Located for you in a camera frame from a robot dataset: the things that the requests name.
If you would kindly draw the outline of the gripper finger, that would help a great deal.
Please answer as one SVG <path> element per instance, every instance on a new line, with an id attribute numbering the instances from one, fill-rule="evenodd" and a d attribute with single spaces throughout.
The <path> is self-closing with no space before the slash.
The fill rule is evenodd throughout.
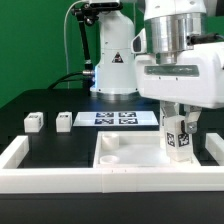
<path id="1" fill-rule="evenodd" d="M 188 134 L 194 134 L 197 132 L 197 121 L 200 117 L 202 108 L 198 106 L 185 105 L 185 132 Z"/>
<path id="2" fill-rule="evenodd" d="M 160 102 L 160 121 L 164 125 L 166 118 L 173 117 L 179 114 L 179 104 L 168 101 Z"/>

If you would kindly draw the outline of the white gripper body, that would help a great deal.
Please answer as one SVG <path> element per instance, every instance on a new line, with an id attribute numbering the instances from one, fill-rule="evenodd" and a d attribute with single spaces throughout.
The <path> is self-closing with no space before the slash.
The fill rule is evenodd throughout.
<path id="1" fill-rule="evenodd" d="M 142 97 L 204 108 L 224 107 L 224 42 L 197 44 L 177 63 L 158 65 L 146 53 L 146 32 L 132 41 L 137 88 Z"/>

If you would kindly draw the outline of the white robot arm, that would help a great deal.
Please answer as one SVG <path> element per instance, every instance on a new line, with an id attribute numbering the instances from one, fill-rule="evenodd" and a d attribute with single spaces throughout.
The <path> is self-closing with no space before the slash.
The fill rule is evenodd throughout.
<path id="1" fill-rule="evenodd" d="M 224 0 L 137 0 L 144 28 L 118 7 L 127 0 L 90 0 L 100 12 L 101 58 L 91 90 L 103 96 L 140 93 L 185 106 L 185 131 L 197 130 L 203 108 L 224 107 L 224 42 L 206 32 L 206 18 L 224 15 Z"/>

